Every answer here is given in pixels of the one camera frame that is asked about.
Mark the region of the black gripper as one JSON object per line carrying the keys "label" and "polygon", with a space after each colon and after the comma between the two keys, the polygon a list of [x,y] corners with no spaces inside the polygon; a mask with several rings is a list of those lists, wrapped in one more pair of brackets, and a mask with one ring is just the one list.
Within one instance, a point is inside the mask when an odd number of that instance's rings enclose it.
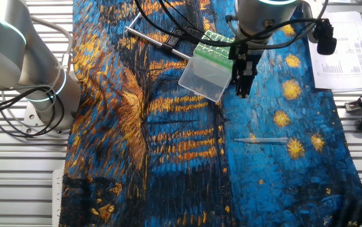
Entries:
{"label": "black gripper", "polygon": [[230,47],[228,59],[232,60],[231,77],[236,78],[235,95],[248,98],[254,76],[257,75],[258,55],[250,54],[247,43]]}

